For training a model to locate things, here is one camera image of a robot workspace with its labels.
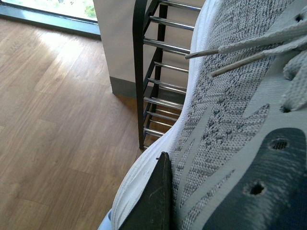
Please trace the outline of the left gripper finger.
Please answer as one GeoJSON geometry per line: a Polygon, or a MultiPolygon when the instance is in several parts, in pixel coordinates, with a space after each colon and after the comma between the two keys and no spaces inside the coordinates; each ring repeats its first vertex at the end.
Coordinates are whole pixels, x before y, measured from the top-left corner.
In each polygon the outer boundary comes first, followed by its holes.
{"type": "Polygon", "coordinates": [[[121,224],[121,230],[168,230],[171,227],[172,171],[167,152],[162,152],[145,189],[121,224]]]}

